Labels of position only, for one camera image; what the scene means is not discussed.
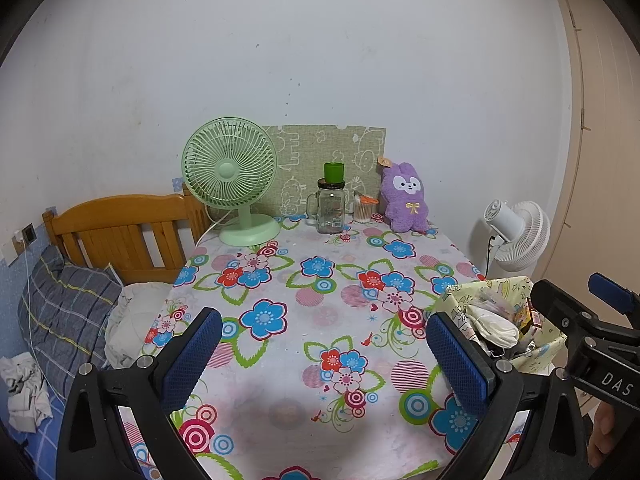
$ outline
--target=silver bolt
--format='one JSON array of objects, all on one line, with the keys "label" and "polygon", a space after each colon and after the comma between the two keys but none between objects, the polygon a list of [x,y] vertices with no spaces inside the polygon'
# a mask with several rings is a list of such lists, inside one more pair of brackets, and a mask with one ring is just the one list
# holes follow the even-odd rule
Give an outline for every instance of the silver bolt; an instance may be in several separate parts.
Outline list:
[{"label": "silver bolt", "polygon": [[565,381],[569,378],[569,374],[564,368],[556,368],[556,376],[558,376],[558,379],[561,381]]},{"label": "silver bolt", "polygon": [[91,363],[82,363],[78,367],[78,373],[80,375],[89,375],[89,372],[94,369],[94,366]]},{"label": "silver bolt", "polygon": [[505,374],[513,370],[513,365],[510,362],[508,362],[507,359],[500,359],[495,364],[495,367]]},{"label": "silver bolt", "polygon": [[153,364],[153,362],[154,359],[150,355],[141,355],[139,358],[137,358],[136,365],[138,366],[138,368],[149,368]]}]

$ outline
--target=stuffed animal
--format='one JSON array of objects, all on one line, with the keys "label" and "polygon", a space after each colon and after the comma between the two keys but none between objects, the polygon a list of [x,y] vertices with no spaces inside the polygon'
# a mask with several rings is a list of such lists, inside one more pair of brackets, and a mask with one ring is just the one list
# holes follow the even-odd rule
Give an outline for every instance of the stuffed animal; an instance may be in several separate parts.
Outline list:
[{"label": "stuffed animal", "polygon": [[424,189],[414,167],[408,162],[385,168],[380,187],[386,199],[385,215],[391,220],[391,229],[405,233],[409,229],[425,232],[429,228],[429,208],[424,203]]}]

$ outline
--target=white wall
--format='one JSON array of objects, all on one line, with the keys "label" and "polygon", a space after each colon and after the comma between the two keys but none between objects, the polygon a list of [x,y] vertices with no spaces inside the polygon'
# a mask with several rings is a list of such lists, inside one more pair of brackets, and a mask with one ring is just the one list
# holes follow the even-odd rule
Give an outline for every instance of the white wall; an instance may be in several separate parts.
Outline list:
[{"label": "white wall", "polygon": [[46,0],[0,67],[0,240],[171,192],[188,135],[231,114],[386,127],[480,263],[491,199],[555,209],[570,104],[556,0]]}]

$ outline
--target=human hand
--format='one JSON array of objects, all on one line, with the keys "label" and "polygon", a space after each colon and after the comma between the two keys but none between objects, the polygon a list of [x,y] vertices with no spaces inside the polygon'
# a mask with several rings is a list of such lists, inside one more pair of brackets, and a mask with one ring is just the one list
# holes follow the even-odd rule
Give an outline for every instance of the human hand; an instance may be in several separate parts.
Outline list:
[{"label": "human hand", "polygon": [[616,419],[613,406],[601,402],[596,410],[593,421],[593,433],[587,447],[587,458],[591,467],[599,467],[616,445],[613,440],[612,430]]}]

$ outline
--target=white pillow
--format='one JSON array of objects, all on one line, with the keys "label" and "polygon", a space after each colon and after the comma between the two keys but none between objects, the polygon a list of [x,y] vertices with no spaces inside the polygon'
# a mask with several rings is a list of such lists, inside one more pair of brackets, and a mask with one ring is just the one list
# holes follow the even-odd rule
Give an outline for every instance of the white pillow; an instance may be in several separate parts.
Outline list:
[{"label": "white pillow", "polygon": [[105,334],[104,349],[111,366],[125,368],[133,364],[171,288],[169,283],[149,282],[132,283],[122,289]]}]

